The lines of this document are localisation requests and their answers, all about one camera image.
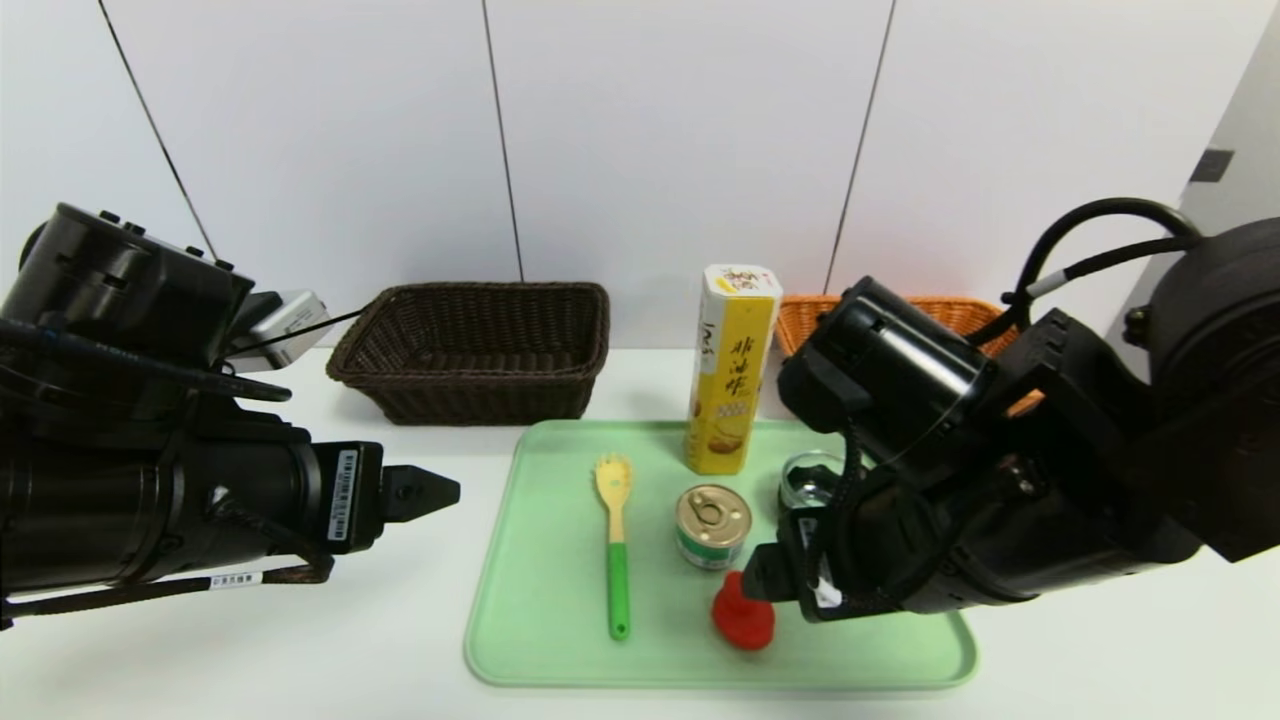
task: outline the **barcode label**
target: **barcode label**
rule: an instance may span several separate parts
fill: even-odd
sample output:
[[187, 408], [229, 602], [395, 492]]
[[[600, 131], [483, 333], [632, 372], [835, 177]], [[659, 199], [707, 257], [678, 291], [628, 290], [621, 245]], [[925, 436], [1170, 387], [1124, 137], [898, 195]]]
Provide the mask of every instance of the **barcode label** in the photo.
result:
[[[809, 543], [812, 543], [813, 537], [818, 534], [818, 521], [813, 518], [800, 518], [799, 524], [800, 544], [808, 553]], [[822, 560], [818, 561], [818, 587], [813, 588], [813, 597], [817, 600], [818, 607], [823, 610], [840, 607], [845, 600], [844, 594], [831, 582], [831, 564], [827, 562], [826, 555], [823, 555]]]
[[233, 588], [247, 588], [262, 583], [261, 573], [230, 573], [227, 575], [214, 575], [209, 578], [209, 589], [229, 591]]
[[343, 450], [338, 454], [338, 474], [333, 480], [333, 503], [329, 505], [329, 539], [347, 539], [347, 524], [351, 521], [351, 489], [356, 484], [356, 462], [358, 450]]

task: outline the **spatula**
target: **spatula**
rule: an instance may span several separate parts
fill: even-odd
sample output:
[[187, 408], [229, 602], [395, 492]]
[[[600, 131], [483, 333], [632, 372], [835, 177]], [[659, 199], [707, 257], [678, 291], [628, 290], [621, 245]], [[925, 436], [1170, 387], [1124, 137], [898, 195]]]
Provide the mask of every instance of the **spatula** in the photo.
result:
[[631, 461], [618, 454], [600, 457], [595, 462], [595, 491], [609, 509], [609, 635], [625, 641], [631, 634], [631, 598], [622, 506], [631, 495]]

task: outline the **white table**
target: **white table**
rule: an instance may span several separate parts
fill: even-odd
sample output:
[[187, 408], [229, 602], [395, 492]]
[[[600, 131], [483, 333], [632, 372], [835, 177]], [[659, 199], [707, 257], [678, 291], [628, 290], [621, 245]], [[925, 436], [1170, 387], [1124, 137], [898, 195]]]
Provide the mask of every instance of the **white table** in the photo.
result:
[[[1280, 717], [1280, 552], [1230, 566], [1203, 551], [1161, 571], [966, 611], [980, 670], [945, 693], [488, 687], [467, 670], [462, 637], [522, 429], [393, 427], [324, 375], [328, 356], [259, 375], [294, 391], [275, 411], [317, 441], [381, 442], [388, 462], [460, 480], [462, 502], [388, 525], [371, 551], [339, 557], [325, 585], [19, 620], [0, 637], [0, 717]], [[689, 351], [616, 350], [588, 418], [684, 418], [691, 373]], [[776, 398], [764, 406], [780, 413]]]

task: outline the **red plush toy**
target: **red plush toy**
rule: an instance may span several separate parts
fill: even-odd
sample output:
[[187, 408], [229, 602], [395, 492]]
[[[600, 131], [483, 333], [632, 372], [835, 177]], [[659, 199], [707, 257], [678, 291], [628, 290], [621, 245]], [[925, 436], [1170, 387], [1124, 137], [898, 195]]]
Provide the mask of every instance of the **red plush toy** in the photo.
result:
[[724, 575], [724, 587], [712, 603], [716, 628], [733, 647], [764, 650], [773, 642], [773, 606], [742, 594], [742, 574]]

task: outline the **green tray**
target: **green tray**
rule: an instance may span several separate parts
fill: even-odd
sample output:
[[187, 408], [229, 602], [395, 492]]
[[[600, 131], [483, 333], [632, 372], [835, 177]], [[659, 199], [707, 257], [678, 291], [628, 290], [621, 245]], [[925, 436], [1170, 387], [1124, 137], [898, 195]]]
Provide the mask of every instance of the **green tray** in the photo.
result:
[[[895, 614], [810, 625], [778, 605], [773, 644], [741, 652], [710, 621], [723, 573], [676, 550], [675, 506], [704, 482], [732, 487], [755, 518], [748, 547], [772, 542], [787, 457], [842, 452], [800, 423], [762, 421], [737, 475], [682, 460], [684, 423], [552, 420], [520, 439], [467, 628], [467, 665], [495, 685], [902, 691], [959, 685], [978, 650], [959, 614]], [[621, 452], [635, 468], [626, 506], [631, 637], [609, 638], [605, 510], [591, 468]]]

